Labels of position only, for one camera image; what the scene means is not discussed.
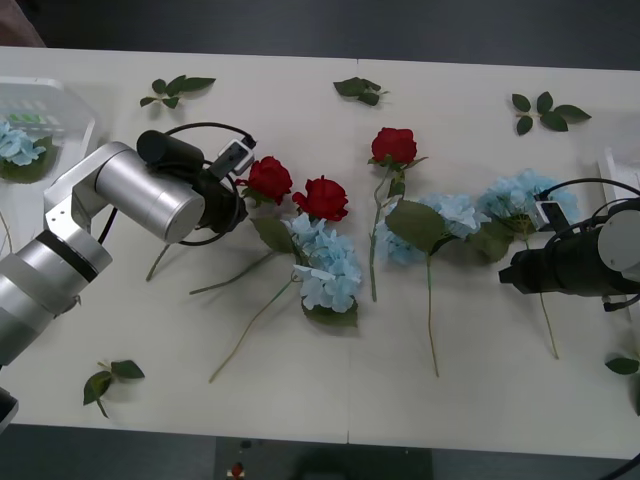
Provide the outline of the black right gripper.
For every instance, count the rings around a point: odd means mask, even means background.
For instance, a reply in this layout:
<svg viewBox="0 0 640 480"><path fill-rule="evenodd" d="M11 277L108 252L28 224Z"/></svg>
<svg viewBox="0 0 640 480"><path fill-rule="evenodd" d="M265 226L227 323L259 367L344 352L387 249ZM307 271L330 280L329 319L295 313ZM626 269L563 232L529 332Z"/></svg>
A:
<svg viewBox="0 0 640 480"><path fill-rule="evenodd" d="M549 247L515 253L513 265L498 272L499 283L524 294L563 292L557 273L557 250L557 247Z"/></svg>

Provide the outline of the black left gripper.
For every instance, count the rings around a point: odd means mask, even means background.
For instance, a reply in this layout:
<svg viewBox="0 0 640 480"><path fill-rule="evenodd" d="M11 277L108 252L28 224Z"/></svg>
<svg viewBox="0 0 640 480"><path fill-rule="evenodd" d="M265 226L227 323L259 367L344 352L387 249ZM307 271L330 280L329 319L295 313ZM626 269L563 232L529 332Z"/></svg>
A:
<svg viewBox="0 0 640 480"><path fill-rule="evenodd" d="M217 236L232 231L247 218L246 202L239 195L237 185L229 174L217 178L208 169L204 170L202 196L205 200L202 227L210 229Z"/></svg>

